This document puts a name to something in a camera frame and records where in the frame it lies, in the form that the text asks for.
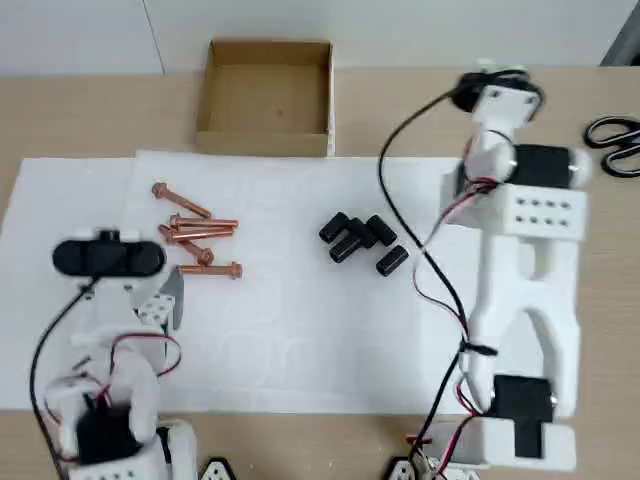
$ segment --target open cardboard box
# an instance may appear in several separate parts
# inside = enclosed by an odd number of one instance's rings
[[[331,50],[328,42],[212,41],[198,109],[198,150],[326,156]]]

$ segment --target white paper sheet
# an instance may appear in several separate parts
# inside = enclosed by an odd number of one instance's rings
[[[441,176],[453,165],[452,159],[388,160],[385,173],[392,195],[421,234],[435,219]],[[107,191],[107,180],[121,188]],[[179,209],[151,195],[155,181],[166,181],[218,218],[238,219],[233,238],[201,244],[213,248],[216,263],[238,261],[245,270],[237,281],[186,279],[184,318],[176,336],[183,363],[161,381],[163,408],[287,413],[428,410],[459,330],[454,319],[412,289],[415,254],[384,203],[375,161],[158,152],[140,152],[135,162],[24,162],[0,237],[0,269],[10,272],[3,275],[0,290],[9,313],[5,330],[11,326],[14,332],[0,340],[0,358],[5,364],[18,362],[21,368],[10,373],[10,388],[0,394],[0,407],[28,405],[26,366],[37,335],[74,292],[74,283],[50,267],[53,245],[77,228],[101,225],[138,230],[160,241],[158,223]],[[77,184],[83,188],[74,190]],[[363,220],[380,214],[400,234],[412,258],[388,278],[375,271],[375,263],[387,251],[381,245],[334,264],[317,233],[338,210]],[[47,220],[42,226],[25,221],[43,214]],[[477,250],[477,232],[453,226],[444,228],[433,245],[468,311],[475,300]],[[25,263],[34,251],[37,255]],[[178,247],[167,247],[167,253],[170,263],[192,263]],[[420,271],[420,282],[425,290],[446,298],[426,267]],[[38,301],[32,301],[36,285]],[[52,341],[42,378],[68,354],[60,353],[66,335],[58,332]],[[501,348],[500,363],[510,367],[506,370],[539,371],[539,347],[528,336],[533,336],[528,322],[514,326]],[[461,411],[450,391],[440,411]]]

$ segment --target table surface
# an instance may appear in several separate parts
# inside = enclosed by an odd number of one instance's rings
[[[448,69],[337,70],[338,155],[375,155],[392,127],[449,88]],[[547,93],[523,142],[581,143],[597,115],[640,115],[640,69],[537,69]],[[193,150],[196,74],[165,77],[0,79],[0,212],[24,157],[132,156],[138,148]],[[471,124],[449,107],[415,122],[392,155],[458,155]],[[595,171],[589,238],[582,255],[580,401],[576,478],[631,476],[636,470],[640,374],[640,209],[634,181]],[[406,452],[403,434],[421,419],[403,416],[189,415],[199,458],[227,456],[240,480],[379,478],[387,459]],[[485,479],[539,478],[536,472],[491,470]],[[545,478],[560,478],[543,474]],[[54,478],[44,442],[27,412],[0,412],[0,479]]]

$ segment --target copper bolt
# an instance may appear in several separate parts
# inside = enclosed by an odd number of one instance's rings
[[[158,225],[158,231],[162,234],[167,243],[175,243],[171,240],[171,229],[166,225]],[[196,257],[196,261],[200,265],[211,265],[213,263],[213,252],[210,248],[200,248],[189,240],[178,242],[182,248]]]
[[[171,230],[171,239],[173,242],[198,240],[200,238],[231,237],[232,235],[232,228],[198,228],[180,232]]]
[[[230,227],[236,228],[238,226],[237,220],[219,220],[216,218],[188,218],[181,217],[180,215],[171,215],[169,220],[171,228],[179,230],[182,227]]]
[[[236,262],[227,266],[180,265],[180,270],[184,274],[191,275],[227,275],[233,279],[242,277],[242,265]]]
[[[203,218],[211,218],[211,212],[209,210],[205,210],[201,206],[196,205],[177,193],[172,192],[169,190],[166,183],[154,183],[151,188],[151,193],[153,193],[156,198],[166,198],[167,200],[178,204]]]

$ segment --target black scissors handle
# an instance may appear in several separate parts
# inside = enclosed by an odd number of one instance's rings
[[[598,128],[609,125],[625,127],[626,131],[603,138],[594,135]],[[587,126],[583,140],[591,148],[620,147],[606,154],[600,162],[602,169],[609,175],[619,178],[640,177],[640,168],[621,169],[614,165],[618,160],[640,153],[640,121],[620,115],[601,117]]]

